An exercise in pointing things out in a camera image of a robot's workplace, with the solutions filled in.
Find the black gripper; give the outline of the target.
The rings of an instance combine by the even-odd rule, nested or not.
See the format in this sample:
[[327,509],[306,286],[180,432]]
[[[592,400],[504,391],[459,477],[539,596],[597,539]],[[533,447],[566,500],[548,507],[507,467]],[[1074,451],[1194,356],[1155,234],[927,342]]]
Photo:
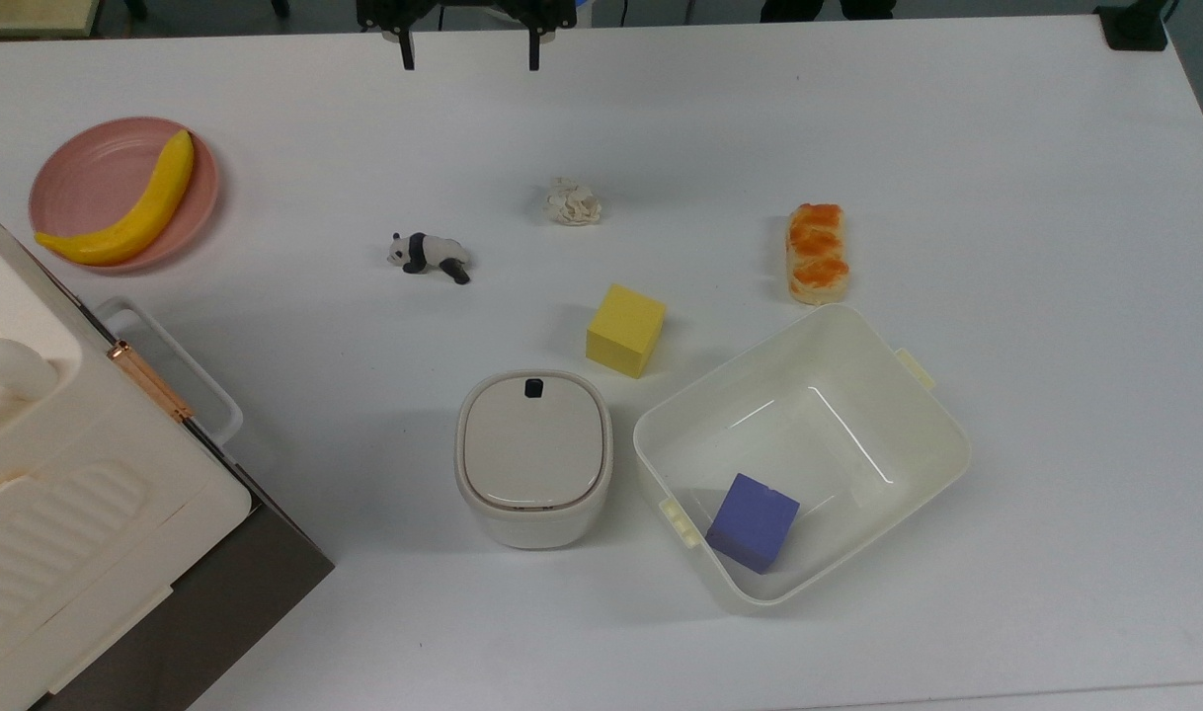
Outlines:
[[543,32],[576,26],[575,1],[358,1],[357,19],[363,28],[401,32],[404,69],[416,69],[411,26],[435,8],[498,8],[512,22],[528,29],[528,69],[541,67]]

